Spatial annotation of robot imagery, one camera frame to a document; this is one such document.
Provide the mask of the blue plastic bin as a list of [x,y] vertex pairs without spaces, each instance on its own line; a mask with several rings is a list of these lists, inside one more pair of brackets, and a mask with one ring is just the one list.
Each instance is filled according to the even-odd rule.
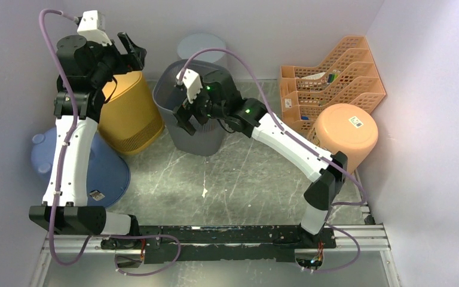
[[[32,137],[30,160],[36,174],[48,185],[50,183],[56,128]],[[127,163],[96,133],[91,143],[87,173],[87,204],[108,208],[127,191],[130,183]]]

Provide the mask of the light grey plastic bin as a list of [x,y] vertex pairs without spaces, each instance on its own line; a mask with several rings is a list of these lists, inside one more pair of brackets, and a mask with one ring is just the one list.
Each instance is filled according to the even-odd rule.
[[[177,46],[177,56],[179,60],[188,59],[194,53],[207,48],[226,49],[227,45],[224,40],[211,33],[193,33],[180,40]],[[195,59],[223,66],[224,68],[228,67],[227,54],[221,51],[206,52]]]

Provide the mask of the yellow mesh plastic bin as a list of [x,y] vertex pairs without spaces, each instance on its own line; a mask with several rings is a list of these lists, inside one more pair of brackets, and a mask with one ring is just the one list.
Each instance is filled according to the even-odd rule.
[[141,71],[116,75],[106,83],[98,132],[106,143],[124,155],[150,146],[163,132],[164,121]]

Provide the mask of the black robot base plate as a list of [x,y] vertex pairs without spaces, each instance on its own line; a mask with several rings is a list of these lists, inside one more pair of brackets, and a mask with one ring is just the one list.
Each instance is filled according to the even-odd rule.
[[145,264],[178,261],[260,260],[294,262],[296,251],[336,247],[334,231],[316,234],[300,225],[154,226],[142,225],[139,239],[103,239],[99,247],[118,255],[144,253]]

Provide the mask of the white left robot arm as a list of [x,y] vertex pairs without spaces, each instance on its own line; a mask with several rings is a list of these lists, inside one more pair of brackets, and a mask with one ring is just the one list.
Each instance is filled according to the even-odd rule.
[[82,35],[57,42],[53,59],[59,70],[54,100],[56,145],[48,188],[29,218],[50,235],[117,236],[128,249],[142,239],[137,218],[89,206],[87,173],[93,138],[106,102],[103,88],[117,75],[140,71],[146,50],[120,32],[126,53]]

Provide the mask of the dark grey ribbed bin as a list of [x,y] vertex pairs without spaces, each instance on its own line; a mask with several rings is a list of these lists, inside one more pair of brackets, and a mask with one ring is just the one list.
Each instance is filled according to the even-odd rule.
[[174,91],[176,76],[185,62],[185,59],[177,60],[166,68],[154,87],[152,98],[175,147],[183,152],[208,157],[219,151],[227,134],[217,120],[209,120],[206,124],[200,125],[191,117],[189,122],[196,129],[196,133],[191,136],[177,126],[177,119],[173,115],[173,108],[186,98]]

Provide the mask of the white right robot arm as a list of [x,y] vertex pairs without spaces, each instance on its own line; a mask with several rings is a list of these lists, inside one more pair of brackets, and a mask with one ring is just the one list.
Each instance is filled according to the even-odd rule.
[[205,77],[191,69],[180,71],[173,92],[184,97],[173,115],[178,127],[189,135],[196,133],[191,118],[201,125],[218,120],[232,131],[272,148],[303,172],[311,185],[304,193],[307,208],[298,238],[303,246],[314,247],[322,238],[331,204],[344,182],[347,157],[342,152],[331,154],[309,142],[260,100],[243,98],[232,76],[222,70]]

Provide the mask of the orange plastic bin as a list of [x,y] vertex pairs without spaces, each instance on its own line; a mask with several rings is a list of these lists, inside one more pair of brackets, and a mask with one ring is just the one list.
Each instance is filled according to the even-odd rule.
[[333,154],[343,152],[348,158],[347,171],[353,174],[377,144],[378,127],[362,108],[340,103],[320,113],[307,139]]

